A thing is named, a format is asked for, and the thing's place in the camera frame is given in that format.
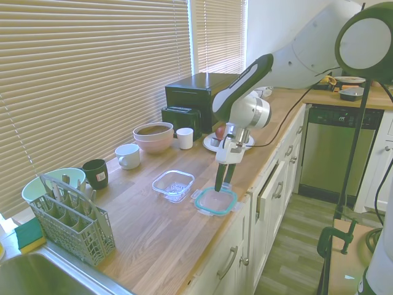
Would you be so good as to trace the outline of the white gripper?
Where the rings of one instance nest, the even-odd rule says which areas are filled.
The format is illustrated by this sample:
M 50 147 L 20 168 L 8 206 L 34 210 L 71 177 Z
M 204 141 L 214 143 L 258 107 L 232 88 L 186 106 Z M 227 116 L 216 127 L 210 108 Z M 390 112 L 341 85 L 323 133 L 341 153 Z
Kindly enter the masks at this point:
M 219 163 L 214 185 L 214 190 L 216 192 L 219 192 L 221 190 L 224 176 L 225 183 L 231 183 L 236 164 L 242 161 L 245 151 L 245 144 L 239 146 L 237 145 L 237 142 L 232 141 L 222 141 L 219 144 L 218 150 L 216 152 L 216 161 Z

